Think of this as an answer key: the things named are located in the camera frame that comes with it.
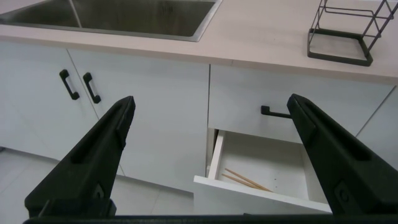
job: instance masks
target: chopstick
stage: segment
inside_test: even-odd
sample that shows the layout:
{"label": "chopstick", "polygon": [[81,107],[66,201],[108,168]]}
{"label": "chopstick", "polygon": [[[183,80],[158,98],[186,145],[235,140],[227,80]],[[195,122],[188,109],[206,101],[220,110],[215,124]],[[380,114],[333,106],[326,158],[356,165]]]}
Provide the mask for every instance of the chopstick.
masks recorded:
{"label": "chopstick", "polygon": [[225,170],[227,170],[228,172],[234,174],[235,176],[237,176],[237,177],[239,177],[239,178],[244,179],[245,181],[249,182],[250,184],[256,186],[255,188],[257,188],[257,189],[261,189],[261,190],[266,190],[266,191],[272,192],[272,191],[270,191],[269,189],[267,189],[267,188],[265,188],[265,187],[263,187],[263,186],[257,184],[256,182],[254,182],[254,181],[252,181],[252,180],[250,180],[250,179],[248,179],[248,178],[246,178],[246,177],[244,177],[244,176],[242,176],[242,175],[240,175],[240,174],[237,174],[237,173],[233,172],[233,171],[230,170],[230,169],[225,168]]}
{"label": "chopstick", "polygon": [[246,185],[246,186],[248,186],[248,187],[251,187],[251,188],[254,188],[254,189],[262,190],[262,189],[260,189],[259,187],[255,186],[255,185],[246,183],[245,181],[239,180],[239,179],[237,179],[237,178],[235,178],[235,177],[231,177],[230,175],[226,175],[226,174],[222,174],[222,175],[223,175],[224,177],[226,177],[226,178],[229,178],[229,179],[231,179],[231,180],[235,180],[235,181],[237,181],[237,182],[239,182],[239,183],[241,183],[241,184],[244,184],[244,185]]}

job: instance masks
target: black cabinet handle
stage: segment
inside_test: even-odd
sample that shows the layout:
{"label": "black cabinet handle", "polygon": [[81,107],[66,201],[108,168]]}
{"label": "black cabinet handle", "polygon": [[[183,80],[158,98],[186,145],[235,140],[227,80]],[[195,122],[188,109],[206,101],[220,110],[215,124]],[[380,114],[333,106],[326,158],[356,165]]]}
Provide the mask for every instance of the black cabinet handle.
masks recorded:
{"label": "black cabinet handle", "polygon": [[67,90],[68,90],[68,93],[69,93],[69,95],[70,95],[70,98],[72,98],[73,100],[79,99],[79,97],[80,97],[80,96],[79,96],[79,93],[78,93],[78,92],[72,93],[72,91],[71,91],[71,89],[70,89],[70,87],[69,87],[69,84],[68,84],[68,82],[67,82],[67,78],[69,77],[68,70],[66,70],[66,69],[62,70],[62,71],[60,72],[60,77],[61,77],[61,79],[62,79],[63,84],[65,85],[65,87],[66,87]]}
{"label": "black cabinet handle", "polygon": [[96,96],[94,95],[93,90],[91,89],[90,84],[89,84],[89,82],[92,81],[92,79],[93,79],[93,77],[91,76],[90,72],[87,72],[85,75],[83,75],[83,80],[86,83],[86,86],[87,86],[88,92],[90,93],[91,99],[93,99],[93,102],[95,104],[97,104],[97,103],[101,102],[101,97],[99,95],[96,95]]}
{"label": "black cabinet handle", "polygon": [[290,114],[282,114],[282,113],[271,112],[271,109],[269,108],[269,106],[261,106],[261,114],[268,115],[268,116],[276,116],[276,117],[280,117],[280,118],[290,118],[290,119],[292,119],[292,116]]}

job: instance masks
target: kitchen sink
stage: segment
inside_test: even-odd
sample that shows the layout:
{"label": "kitchen sink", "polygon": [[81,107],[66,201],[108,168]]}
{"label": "kitchen sink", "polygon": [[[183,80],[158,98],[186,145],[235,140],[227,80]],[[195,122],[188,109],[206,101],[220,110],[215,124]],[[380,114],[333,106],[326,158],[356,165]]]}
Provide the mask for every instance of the kitchen sink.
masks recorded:
{"label": "kitchen sink", "polygon": [[222,0],[48,0],[0,24],[198,42]]}

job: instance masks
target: countertop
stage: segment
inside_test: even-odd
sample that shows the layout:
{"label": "countertop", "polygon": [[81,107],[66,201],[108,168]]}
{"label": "countertop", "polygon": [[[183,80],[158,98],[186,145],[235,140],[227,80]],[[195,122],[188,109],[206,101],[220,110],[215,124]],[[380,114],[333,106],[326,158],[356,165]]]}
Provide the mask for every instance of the countertop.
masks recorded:
{"label": "countertop", "polygon": [[[0,13],[41,0],[0,0]],[[334,6],[375,9],[379,2],[331,0]],[[398,85],[398,21],[390,21],[371,51],[370,67],[307,57],[307,34],[319,0],[223,0],[199,42],[0,25],[0,40],[140,55]],[[325,16],[324,28],[361,32],[363,17]],[[346,50],[346,44],[322,45]]]}

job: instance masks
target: tile floor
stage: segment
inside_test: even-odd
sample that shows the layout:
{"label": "tile floor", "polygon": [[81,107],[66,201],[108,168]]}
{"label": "tile floor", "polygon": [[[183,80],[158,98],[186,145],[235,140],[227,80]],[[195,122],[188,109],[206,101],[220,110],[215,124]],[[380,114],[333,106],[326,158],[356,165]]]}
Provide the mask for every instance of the tile floor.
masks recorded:
{"label": "tile floor", "polygon": [[[0,152],[0,223],[28,219],[25,197],[57,161],[5,149]],[[192,215],[193,194],[117,176],[111,198],[117,215]]]}

